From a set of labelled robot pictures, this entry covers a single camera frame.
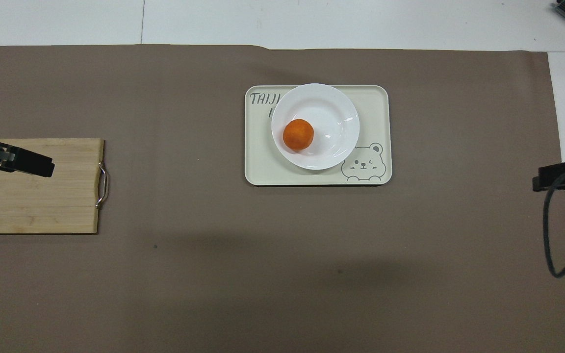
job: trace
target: tabletop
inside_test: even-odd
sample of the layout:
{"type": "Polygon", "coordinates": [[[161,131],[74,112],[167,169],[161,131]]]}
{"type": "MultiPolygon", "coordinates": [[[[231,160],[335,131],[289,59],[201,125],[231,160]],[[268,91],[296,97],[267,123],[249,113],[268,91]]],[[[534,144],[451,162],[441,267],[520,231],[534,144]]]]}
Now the tabletop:
{"type": "Polygon", "coordinates": [[[565,160],[565,20],[553,6],[551,0],[0,0],[0,45],[547,51],[565,160]]]}

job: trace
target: metal handle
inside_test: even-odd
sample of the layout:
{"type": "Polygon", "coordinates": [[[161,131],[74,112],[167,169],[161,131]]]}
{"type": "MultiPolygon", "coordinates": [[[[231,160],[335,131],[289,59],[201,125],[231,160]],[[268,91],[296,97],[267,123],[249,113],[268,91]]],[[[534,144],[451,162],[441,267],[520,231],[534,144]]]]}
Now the metal handle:
{"type": "Polygon", "coordinates": [[[95,204],[95,208],[98,210],[101,209],[102,203],[106,200],[106,197],[108,197],[108,172],[106,172],[102,162],[99,162],[99,170],[103,174],[103,192],[102,196],[99,197],[99,200],[97,200],[97,203],[95,204]]]}

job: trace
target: black cable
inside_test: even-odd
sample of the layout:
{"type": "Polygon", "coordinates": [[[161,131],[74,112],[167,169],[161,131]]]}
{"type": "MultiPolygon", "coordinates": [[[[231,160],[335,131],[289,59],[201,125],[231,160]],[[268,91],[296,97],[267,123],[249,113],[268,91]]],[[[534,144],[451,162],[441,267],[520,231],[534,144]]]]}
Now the black cable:
{"type": "Polygon", "coordinates": [[[546,255],[546,264],[549,266],[549,271],[555,278],[561,278],[565,275],[565,266],[561,271],[557,272],[555,266],[553,265],[553,260],[551,258],[551,245],[549,244],[549,205],[551,204],[551,198],[553,193],[565,181],[565,173],[558,176],[557,179],[551,185],[551,188],[546,192],[546,197],[544,198],[544,210],[542,215],[542,229],[543,229],[543,239],[544,239],[544,254],[546,255]]]}

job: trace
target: tray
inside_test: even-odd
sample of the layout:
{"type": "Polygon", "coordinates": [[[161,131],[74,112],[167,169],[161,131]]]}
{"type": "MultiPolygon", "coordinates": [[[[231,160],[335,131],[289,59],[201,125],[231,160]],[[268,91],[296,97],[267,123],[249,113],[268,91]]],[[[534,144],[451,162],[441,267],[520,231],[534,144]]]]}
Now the tray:
{"type": "Polygon", "coordinates": [[[334,86],[354,103],[361,130],[354,151],[339,165],[307,170],[287,161],[274,144],[271,117],[282,96],[296,86],[260,85],[245,92],[245,178],[267,185],[382,185],[392,177],[389,102],[383,87],[334,86]],[[360,169],[372,160],[375,170],[360,169]]]}

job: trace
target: bear illustration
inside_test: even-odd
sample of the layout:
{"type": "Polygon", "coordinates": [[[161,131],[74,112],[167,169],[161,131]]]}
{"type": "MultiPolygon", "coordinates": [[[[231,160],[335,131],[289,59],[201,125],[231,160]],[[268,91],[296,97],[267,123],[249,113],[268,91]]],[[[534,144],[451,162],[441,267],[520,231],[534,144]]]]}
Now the bear illustration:
{"type": "Polygon", "coordinates": [[[383,146],[376,142],[368,147],[355,147],[343,161],[341,173],[347,180],[380,180],[386,172],[382,153],[383,146]]]}

